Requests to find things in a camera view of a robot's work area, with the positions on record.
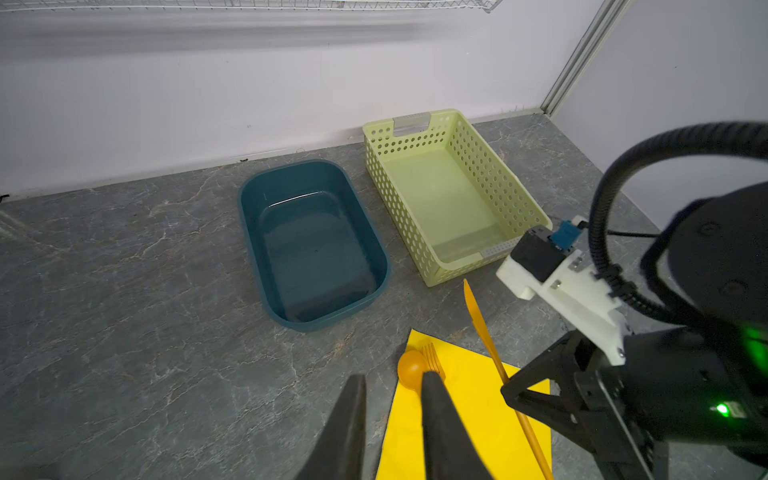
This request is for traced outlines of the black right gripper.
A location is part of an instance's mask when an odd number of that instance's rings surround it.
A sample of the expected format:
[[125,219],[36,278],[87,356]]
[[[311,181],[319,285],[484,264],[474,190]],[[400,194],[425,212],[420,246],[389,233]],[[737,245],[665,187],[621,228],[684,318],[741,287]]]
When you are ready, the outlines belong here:
[[767,465],[767,340],[689,328],[634,335],[608,364],[583,335],[553,344],[501,388],[507,405],[593,455],[606,479],[666,479],[669,446],[723,446]]

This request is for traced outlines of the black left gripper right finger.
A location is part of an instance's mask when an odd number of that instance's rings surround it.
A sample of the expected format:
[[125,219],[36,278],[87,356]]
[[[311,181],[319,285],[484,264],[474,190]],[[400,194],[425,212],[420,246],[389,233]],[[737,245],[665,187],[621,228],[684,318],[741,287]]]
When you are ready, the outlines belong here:
[[421,384],[424,462],[427,479],[491,479],[438,373]]

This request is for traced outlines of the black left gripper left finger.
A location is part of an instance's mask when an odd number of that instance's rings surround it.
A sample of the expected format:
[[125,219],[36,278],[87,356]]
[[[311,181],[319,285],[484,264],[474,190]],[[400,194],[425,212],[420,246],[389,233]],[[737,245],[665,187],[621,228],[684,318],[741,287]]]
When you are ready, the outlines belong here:
[[296,479],[360,479],[365,453],[367,388],[351,375]]

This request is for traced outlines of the yellow paper napkin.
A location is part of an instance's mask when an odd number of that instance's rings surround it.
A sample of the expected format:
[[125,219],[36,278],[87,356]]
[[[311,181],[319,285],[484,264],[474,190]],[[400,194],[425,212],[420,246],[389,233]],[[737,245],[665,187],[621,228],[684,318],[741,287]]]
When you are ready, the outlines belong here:
[[[446,373],[445,385],[466,430],[496,479],[543,477],[514,411],[501,393],[491,358],[413,330],[409,350],[433,344]],[[425,462],[418,395],[399,385],[383,441],[378,479],[423,479]]]

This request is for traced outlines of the orange plastic spoon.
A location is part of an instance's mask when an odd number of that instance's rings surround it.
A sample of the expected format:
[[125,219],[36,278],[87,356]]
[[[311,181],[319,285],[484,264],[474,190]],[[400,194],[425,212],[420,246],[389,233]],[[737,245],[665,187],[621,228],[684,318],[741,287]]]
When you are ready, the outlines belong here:
[[427,371],[427,361],[418,350],[407,350],[398,361],[397,375],[399,383],[418,395],[421,394],[423,375]]

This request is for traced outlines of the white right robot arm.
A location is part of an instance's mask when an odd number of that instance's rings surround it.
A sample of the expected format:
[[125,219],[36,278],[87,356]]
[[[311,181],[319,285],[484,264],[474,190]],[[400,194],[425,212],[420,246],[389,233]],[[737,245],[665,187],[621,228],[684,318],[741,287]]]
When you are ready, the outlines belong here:
[[669,444],[767,463],[767,187],[701,199],[642,257],[667,329],[633,333],[574,248],[580,221],[529,229],[498,269],[572,325],[502,386],[506,404],[590,453],[607,479],[664,479]]

